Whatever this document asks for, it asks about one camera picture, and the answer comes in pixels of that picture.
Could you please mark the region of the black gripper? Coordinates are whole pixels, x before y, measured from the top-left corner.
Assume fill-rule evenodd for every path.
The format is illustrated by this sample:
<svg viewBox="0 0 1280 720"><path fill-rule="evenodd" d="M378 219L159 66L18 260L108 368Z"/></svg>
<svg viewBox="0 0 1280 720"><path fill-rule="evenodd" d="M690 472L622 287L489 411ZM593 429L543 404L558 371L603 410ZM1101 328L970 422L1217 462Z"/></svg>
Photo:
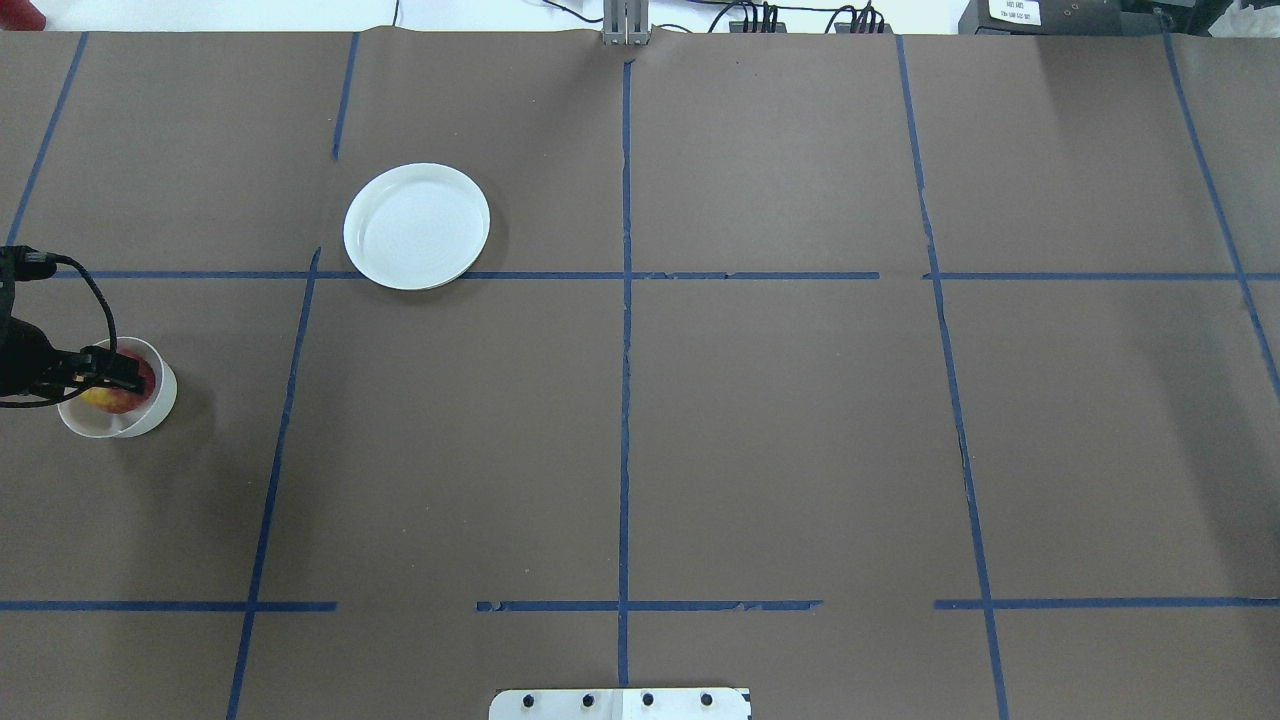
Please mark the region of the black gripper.
<svg viewBox="0 0 1280 720"><path fill-rule="evenodd" d="M132 351L87 346L73 354L55 348L38 327L10 316L3 327L1 396L63 398L67 359L77 389L145 392L145 361Z"/></svg>

